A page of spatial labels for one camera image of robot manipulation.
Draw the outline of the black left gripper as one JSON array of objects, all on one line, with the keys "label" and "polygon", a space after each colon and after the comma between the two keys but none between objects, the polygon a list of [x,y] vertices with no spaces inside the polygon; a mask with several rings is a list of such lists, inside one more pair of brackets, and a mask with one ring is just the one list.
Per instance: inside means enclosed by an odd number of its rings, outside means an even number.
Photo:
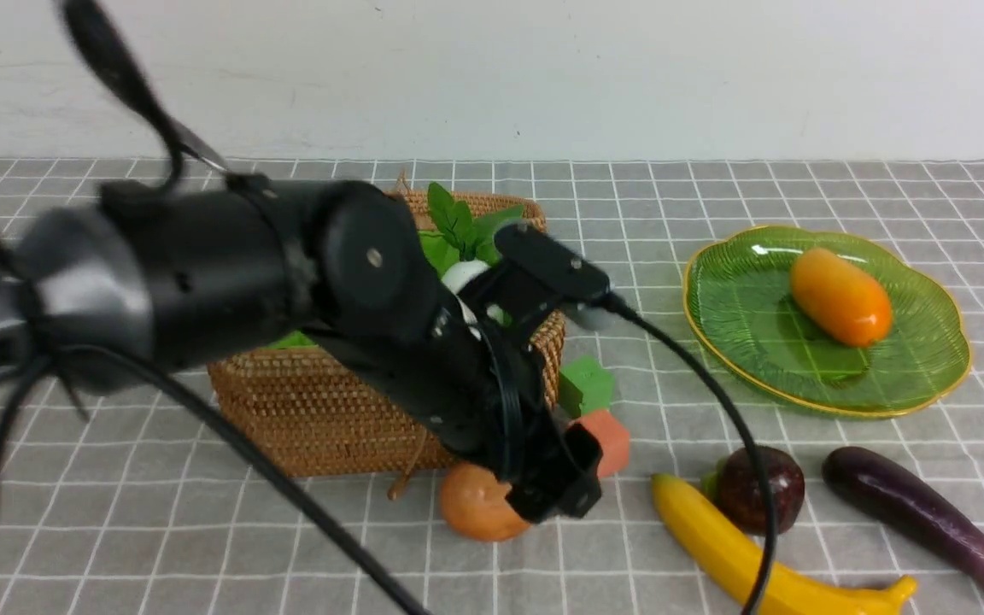
[{"label": "black left gripper", "polygon": [[584,518],[601,499],[599,445],[555,424],[538,358],[502,337],[489,346],[448,288],[403,290],[383,310],[319,310],[308,334],[457,459],[507,483],[524,521]]}]

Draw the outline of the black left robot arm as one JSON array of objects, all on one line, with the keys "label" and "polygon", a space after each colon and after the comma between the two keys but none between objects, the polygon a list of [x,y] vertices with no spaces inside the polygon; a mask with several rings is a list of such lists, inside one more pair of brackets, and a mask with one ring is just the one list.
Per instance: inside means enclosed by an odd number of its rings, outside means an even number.
[{"label": "black left robot arm", "polygon": [[70,348],[179,372],[302,330],[447,451],[509,483],[520,518],[581,518],[601,498],[601,448],[555,423],[530,339],[610,284],[524,220],[500,223],[495,247],[500,260],[454,292],[405,200],[363,180],[249,175],[174,195],[120,180],[0,248],[0,384],[44,351],[71,385],[108,395],[134,378]]}]

